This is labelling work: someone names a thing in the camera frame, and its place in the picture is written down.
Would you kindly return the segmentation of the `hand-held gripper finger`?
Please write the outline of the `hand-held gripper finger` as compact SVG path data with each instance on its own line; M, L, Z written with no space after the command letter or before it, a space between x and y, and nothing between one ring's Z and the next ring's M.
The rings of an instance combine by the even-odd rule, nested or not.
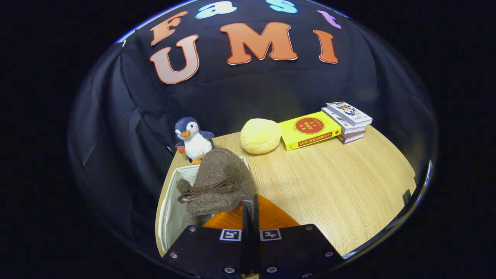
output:
M317 279L345 262L315 224L261 229L266 217L255 195L255 270L261 279Z
M242 229L186 226L162 257L183 279L241 279L250 269L250 217L242 203Z

